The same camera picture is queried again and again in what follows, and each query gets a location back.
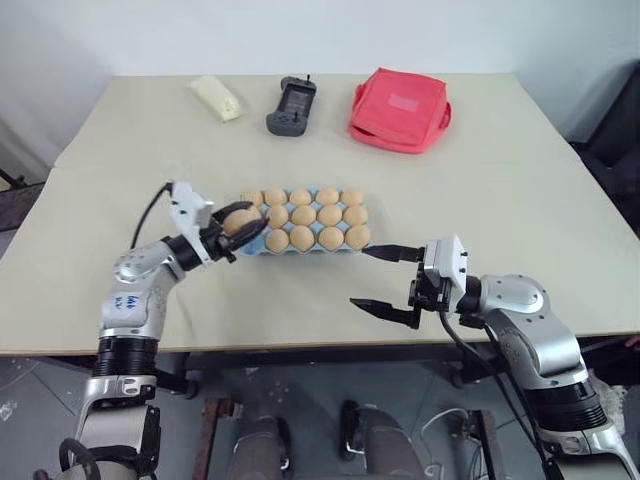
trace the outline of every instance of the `red bag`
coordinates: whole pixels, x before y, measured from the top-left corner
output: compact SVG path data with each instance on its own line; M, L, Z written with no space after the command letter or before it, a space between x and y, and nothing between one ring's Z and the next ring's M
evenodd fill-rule
M374 147L421 153L440 138L450 121L444 82L379 68L356 88L348 131Z

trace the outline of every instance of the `person's leg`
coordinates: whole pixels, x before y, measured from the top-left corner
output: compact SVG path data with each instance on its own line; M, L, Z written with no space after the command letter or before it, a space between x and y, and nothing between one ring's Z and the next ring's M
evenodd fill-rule
M238 440L227 480L281 480L278 422L264 417Z
M375 408L361 408L360 421L367 473L424 478L409 438L391 415Z

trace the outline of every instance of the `egg carton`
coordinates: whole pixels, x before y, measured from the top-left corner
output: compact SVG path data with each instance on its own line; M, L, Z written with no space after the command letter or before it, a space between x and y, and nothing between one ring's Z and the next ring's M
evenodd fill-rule
M284 191L287 194L287 198L289 198L289 196L291 195L291 192L293 190L294 189L287 189L287 188L284 189ZM305 190L307 190L311 194L312 201L309 204L309 206L315 210L316 216L317 216L318 212L324 206L324 205L320 205L318 202L315 201L316 194L318 193L318 191L320 189L316 188L316 187L307 187L307 188L305 188ZM342 196L342 192L344 191L344 189L336 187L336 190ZM344 211L348 208L347 205L345 205L344 203L342 203L340 201L335 203L335 205L340 207L340 210L342 210L343 214L344 214ZM362 202L361 205L363 207L366 207L366 204L364 202ZM287 212L289 212L289 221L287 223L285 223L284 226L280 227L280 230L284 230L285 232L287 232L287 234L290 234L291 230L293 230L293 227L295 227L294 223L291 222L291 214L296 209L296 206L291 202L287 202L284 206L286 207ZM270 208L269 205L267 205L266 203L263 203L262 205L260 205L258 207L258 209L260 210L260 212L263 215L267 214L267 211L269 210L269 208ZM349 225L344 220L340 220L340 222L338 222L338 224L334 225L334 226L336 228L339 228L342 231L342 233L345 234L345 235L347 233L347 230L349 230L351 228L351 225ZM316 252L316 253L317 252L336 253L336 252L358 252L359 251L359 250L354 250L349 245L347 245L346 241L342 245L340 245L338 248L336 248L335 250L327 250L322 245L320 245L320 243L318 242L318 235L320 235L320 232L322 230L324 230L325 228L328 228L328 227L325 227L318 220L314 221L311 225L308 225L308 227L313 232L313 237L315 239L315 243L306 252L298 250L296 247L294 247L291 244L289 244L289 246L287 246L287 248L285 248L280 253L274 253L271 250L269 250L267 248L266 241L267 241L267 237L269 236L269 234L273 231L273 228L271 228L269 226L267 226L258 237L256 237L250 243L248 243L244 247L242 247L239 250L239 252L241 254L243 254L243 255L252 257L252 256L256 256L256 255L261 255L261 254L283 255L285 253L296 253L296 254L299 254L299 255L300 254L305 255L307 253L312 253L312 252Z

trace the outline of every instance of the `floor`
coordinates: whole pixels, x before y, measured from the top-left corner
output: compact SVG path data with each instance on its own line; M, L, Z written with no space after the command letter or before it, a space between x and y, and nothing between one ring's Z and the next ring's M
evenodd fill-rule
M230 369L201 379L201 392L184 400L159 392L162 412L162 450L158 478L190 478L200 433L201 409L206 397L233 395L242 399L242 421L263 414L284 416L294 439L295 478L340 473L362 473L362 460L342 463L336 455L337 418L347 398L375 404L392 414L410 434L423 465L439 464L432 478L469 476L476 445L457 435L460 420L453 414L436 421L420 438L421 427L438 412L451 407L490 409L499 426L498 438L511 478L539 479L542 474L494 383L484 380L458 390L447 381L448 367L439 363L368 363L345 365ZM73 434L85 374L41 359L0 358L0 478L30 478L44 468L58 473L60 440ZM640 391L626 402L627 412L640 408ZM639 457L640 418L627 413L625 441ZM233 443L242 421L222 422L216 434L210 479L224 478Z

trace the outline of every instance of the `black cable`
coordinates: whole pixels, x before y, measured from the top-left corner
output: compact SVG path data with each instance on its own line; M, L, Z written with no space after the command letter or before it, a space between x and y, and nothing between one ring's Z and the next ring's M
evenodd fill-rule
M511 409L511 412L513 413L513 416L517 419L517 422L520 425L520 427L522 428L523 433L526 435L527 439L529 440L529 442L531 443L533 448L535 448L537 450L535 439L531 435L531 432L529 432L529 429L525 425L525 423L522 420L522 418L520 418L520 415L519 415L518 411L516 410L515 405L511 401L511 398L509 397L509 393L507 392L507 388L504 386L504 382L502 381L502 379L500 378L498 373L491 366L491 364L482 355L480 355L476 351L475 348L473 348L471 345L469 345L464 340L462 340L458 336L458 334L455 332L455 330L453 328L451 328L451 325L449 324L449 320L447 320L446 313L438 312L438 315L440 316L440 322L442 323L442 326L444 327L445 331L453 339L453 341L458 346L458 348L460 348L463 352L467 352L468 354L470 354L478 363L480 363L480 365L482 365L484 367L484 369L496 381L496 384L498 385L498 388L500 389L500 392L502 393L502 396L504 397L505 401L507 402L507 405L509 406L509 409Z
M75 438L65 438L62 443L60 443L58 456L60 459L60 468L63 472L71 468L69 453L73 453L76 456L76 463L82 466L87 480L101 480L100 470L98 470L98 464L96 463L93 453Z
M162 186L162 188L160 190L158 190L156 195L153 197L153 199L151 200L151 203L149 203L149 205L147 205L147 208L145 209L144 213L142 214L142 217L140 217L140 220L138 221L138 225L136 226L135 232L133 232L133 239L131 240L131 246L129 247L131 250L136 248L136 244L138 243L138 236L140 235L140 230L142 230L142 225L144 225L144 222L147 220L147 216L149 215L149 212L151 211L153 206L158 202L158 200L160 199L160 197L162 196L162 194L164 192L171 193L171 187L172 186L173 186L173 184L171 182L165 183Z
M497 355L502 355L502 350L500 350L500 344L498 343L498 339L495 337L495 335L493 334L493 331L491 330L491 328L489 328L488 325L484 326L484 331L487 334L487 337L489 337L489 341L491 342L491 345L493 346L493 349L495 350ZM538 452L538 455L540 456L540 460L542 461L542 468L545 470L545 474L547 473L546 471L546 465L547 465L547 457L544 454L544 449L542 447L542 441L540 440L540 435L538 435L538 430L536 429L536 424L535 424L535 419L533 416L533 411L531 410L531 406L529 405L529 402L527 402L527 399L524 396L524 393L522 392L522 389L520 388L520 385L518 385L518 382L516 382L515 377L513 376L513 372L511 371L511 366L509 365L509 362L505 361L505 373L507 374L507 378L509 379L509 383L511 383L511 386L513 387L513 390L516 392L516 395L518 396L518 399L520 400L520 403L522 404L522 406L524 407L524 411L527 414L527 418L529 419L529 424L531 425L531 430L533 431L533 438L536 442L536 451Z

